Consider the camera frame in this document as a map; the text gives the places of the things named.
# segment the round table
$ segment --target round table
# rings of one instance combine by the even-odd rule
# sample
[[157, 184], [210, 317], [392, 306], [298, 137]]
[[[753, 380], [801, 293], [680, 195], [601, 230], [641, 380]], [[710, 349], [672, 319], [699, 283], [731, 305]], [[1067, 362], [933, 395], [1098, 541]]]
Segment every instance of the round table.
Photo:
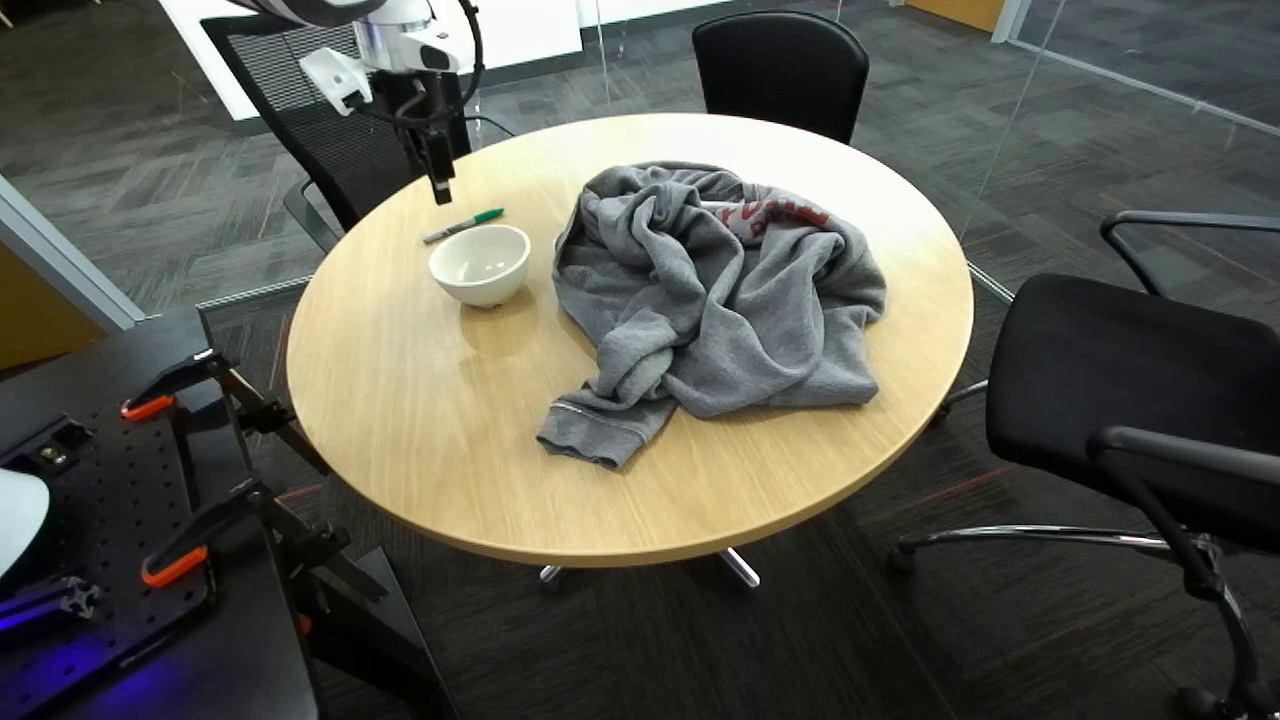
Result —
[[[864, 408], [672, 423], [619, 473], [552, 457], [535, 429], [596, 360], [554, 305], [552, 255], [601, 167], [718, 164], [852, 221], [889, 280], [866, 329]], [[526, 287], [460, 306], [423, 236], [505, 206], [531, 236]], [[609, 115], [457, 159], [453, 204], [409, 184], [318, 263], [286, 335], [286, 386], [318, 457], [385, 513], [478, 556], [632, 568], [783, 530], [877, 480], [949, 395], [970, 333], [970, 280], [949, 221], [873, 157], [737, 115]]]

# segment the white bowl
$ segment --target white bowl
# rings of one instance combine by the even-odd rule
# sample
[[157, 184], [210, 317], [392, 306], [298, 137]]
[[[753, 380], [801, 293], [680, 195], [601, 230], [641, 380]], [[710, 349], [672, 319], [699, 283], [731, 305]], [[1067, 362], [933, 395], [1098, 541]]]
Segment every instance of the white bowl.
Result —
[[516, 296], [531, 241], [516, 223], [475, 223], [433, 248], [437, 283], [460, 305], [490, 306]]

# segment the gray cloth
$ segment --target gray cloth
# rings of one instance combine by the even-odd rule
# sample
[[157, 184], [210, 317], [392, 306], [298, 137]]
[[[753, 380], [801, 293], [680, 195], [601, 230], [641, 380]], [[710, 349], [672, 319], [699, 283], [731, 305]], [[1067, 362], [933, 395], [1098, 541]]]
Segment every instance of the gray cloth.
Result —
[[882, 277], [866, 241], [718, 167], [601, 172], [559, 241], [554, 293], [601, 375], [552, 403], [552, 452], [619, 469], [677, 403], [728, 415], [877, 395], [864, 329]]

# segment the chair backrest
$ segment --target chair backrest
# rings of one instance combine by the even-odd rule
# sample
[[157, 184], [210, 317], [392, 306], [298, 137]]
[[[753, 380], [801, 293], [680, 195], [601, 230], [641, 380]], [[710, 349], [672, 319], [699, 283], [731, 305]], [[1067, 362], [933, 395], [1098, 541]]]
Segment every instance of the chair backrest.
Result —
[[[404, 137], [380, 115], [340, 115], [298, 73], [312, 47], [357, 57], [346, 28], [295, 28], [268, 16], [205, 19], [209, 38], [239, 79], [245, 96], [295, 164], [317, 181], [332, 216], [353, 229], [380, 200], [413, 184], [420, 164], [409, 157]], [[372, 76], [385, 111], [413, 96], [409, 79]], [[453, 157], [469, 151], [465, 118], [447, 118]]]
[[843, 23], [783, 7], [693, 28], [693, 57], [709, 111], [776, 118], [841, 143], [873, 69]]

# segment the office chair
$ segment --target office chair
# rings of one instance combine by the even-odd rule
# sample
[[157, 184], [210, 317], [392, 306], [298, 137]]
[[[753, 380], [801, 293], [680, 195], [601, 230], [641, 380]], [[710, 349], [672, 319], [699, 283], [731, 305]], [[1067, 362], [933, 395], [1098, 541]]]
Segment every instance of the office chair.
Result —
[[846, 143], [866, 52], [836, 19], [811, 12], [737, 12], [693, 28], [709, 111], [757, 115]]
[[[420, 137], [396, 127], [386, 115], [404, 107], [414, 88], [409, 76], [372, 76], [376, 111], [340, 115], [298, 73], [298, 57], [312, 47], [337, 47], [357, 57], [346, 28], [295, 28], [270, 16], [225, 16], [205, 19], [210, 47], [233, 69], [237, 83], [277, 131], [286, 157], [307, 172], [298, 189], [283, 195], [286, 216], [318, 244], [332, 248], [360, 216], [404, 184], [423, 174]], [[457, 76], [445, 79], [453, 107], [460, 107]], [[465, 115], [447, 115], [453, 157], [470, 151]], [[307, 200], [307, 184], [318, 189], [332, 229]]]
[[898, 535], [896, 571], [955, 541], [1071, 541], [1181, 562], [1214, 602], [1237, 675], [1222, 694], [1181, 692], [1187, 715], [1270, 715], [1219, 542], [1280, 552], [1280, 340], [1269, 323], [1169, 300], [1132, 229], [1280, 230], [1280, 216], [1116, 212], [1098, 236], [1145, 293], [1035, 277], [1007, 306], [988, 372], [997, 457], [1136, 502], [1155, 530], [983, 524]]

